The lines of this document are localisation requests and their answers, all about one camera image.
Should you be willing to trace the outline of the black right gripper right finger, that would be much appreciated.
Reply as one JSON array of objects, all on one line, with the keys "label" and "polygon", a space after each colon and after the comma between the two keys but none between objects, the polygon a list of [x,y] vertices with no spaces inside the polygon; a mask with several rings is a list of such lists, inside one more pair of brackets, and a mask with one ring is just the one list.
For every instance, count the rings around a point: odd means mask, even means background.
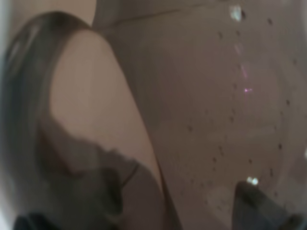
[{"label": "black right gripper right finger", "polygon": [[290,214],[256,186],[239,182],[234,196],[235,230],[303,230],[305,216]]}]

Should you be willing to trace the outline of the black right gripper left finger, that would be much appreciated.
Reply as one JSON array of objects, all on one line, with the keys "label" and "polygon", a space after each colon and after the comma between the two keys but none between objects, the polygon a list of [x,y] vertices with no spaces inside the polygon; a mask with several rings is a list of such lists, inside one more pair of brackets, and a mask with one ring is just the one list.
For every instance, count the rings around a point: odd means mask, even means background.
[{"label": "black right gripper left finger", "polygon": [[18,215],[14,230],[78,230],[79,222],[51,212],[29,212]]}]

